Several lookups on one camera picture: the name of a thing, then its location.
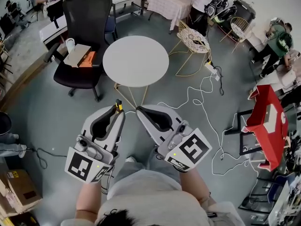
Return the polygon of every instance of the backpack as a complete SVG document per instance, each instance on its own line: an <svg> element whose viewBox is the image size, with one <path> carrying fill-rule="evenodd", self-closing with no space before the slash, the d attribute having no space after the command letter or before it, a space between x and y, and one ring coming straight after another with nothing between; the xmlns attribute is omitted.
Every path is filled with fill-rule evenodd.
<svg viewBox="0 0 301 226"><path fill-rule="evenodd" d="M218 8L225 8L228 5L228 0L212 0L208 5L205 6L205 12L211 18L212 16L216 15Z"/></svg>

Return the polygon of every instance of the white sneaker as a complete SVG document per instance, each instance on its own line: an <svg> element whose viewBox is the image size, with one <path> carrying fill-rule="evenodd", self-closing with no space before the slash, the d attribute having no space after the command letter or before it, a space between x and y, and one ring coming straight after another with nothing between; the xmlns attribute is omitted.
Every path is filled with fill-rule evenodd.
<svg viewBox="0 0 301 226"><path fill-rule="evenodd" d="M19 157L20 158L23 158L25 156L26 149L27 149L26 145L21 145L21 151L19 152Z"/></svg>
<svg viewBox="0 0 301 226"><path fill-rule="evenodd" d="M130 156L126 159L126 162L137 162L137 161L134 157Z"/></svg>

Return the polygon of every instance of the black stool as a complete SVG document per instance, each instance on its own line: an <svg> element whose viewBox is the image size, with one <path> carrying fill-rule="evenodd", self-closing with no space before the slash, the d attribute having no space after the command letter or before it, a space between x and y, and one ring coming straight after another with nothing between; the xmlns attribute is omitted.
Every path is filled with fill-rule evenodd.
<svg viewBox="0 0 301 226"><path fill-rule="evenodd" d="M253 134L253 132L249 131L249 132L244 133L241 131L240 117L243 115L252 114L252 112L253 112L253 110L238 112L237 113L237 125L238 125L237 129L231 129L231 130L225 131L225 136L232 135L232 134L239 134L239 155L240 156L262 151L262 148L260 146L257 148L251 149L251 150L244 151L244 136Z"/></svg>

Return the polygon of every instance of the person standing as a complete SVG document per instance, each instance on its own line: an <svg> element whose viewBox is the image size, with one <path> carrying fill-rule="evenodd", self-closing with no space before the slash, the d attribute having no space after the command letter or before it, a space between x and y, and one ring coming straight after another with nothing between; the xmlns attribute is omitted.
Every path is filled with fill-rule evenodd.
<svg viewBox="0 0 301 226"><path fill-rule="evenodd" d="M264 57L270 55L267 64L265 65L263 71L260 74L262 78L268 74L268 72L270 71L270 67L273 67L274 63L276 63L278 59L282 58L287 53L278 46L278 36L283 32L290 33L292 29L293 28L291 24L286 23L284 26L281 26L279 24L273 25L268 31L268 44L264 47L264 49L261 52L256 54L251 61L254 64L259 60L262 60Z"/></svg>
<svg viewBox="0 0 301 226"><path fill-rule="evenodd" d="M63 0L36 0L37 4L43 4L44 17L49 17L51 21L63 15Z"/></svg>
<svg viewBox="0 0 301 226"><path fill-rule="evenodd" d="M208 27L208 16L205 7L211 3L211 1L212 0L194 0L188 17L188 27L198 31L203 36L206 36Z"/></svg>

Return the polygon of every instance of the orange item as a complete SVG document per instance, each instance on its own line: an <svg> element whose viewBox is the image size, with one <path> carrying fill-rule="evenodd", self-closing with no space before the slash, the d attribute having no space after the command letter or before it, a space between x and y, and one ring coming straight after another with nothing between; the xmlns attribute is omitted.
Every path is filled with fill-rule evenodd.
<svg viewBox="0 0 301 226"><path fill-rule="evenodd" d="M94 59L95 54L96 54L95 51L92 51L92 52L88 53L87 57L80 64L79 67L92 67L92 61Z"/></svg>

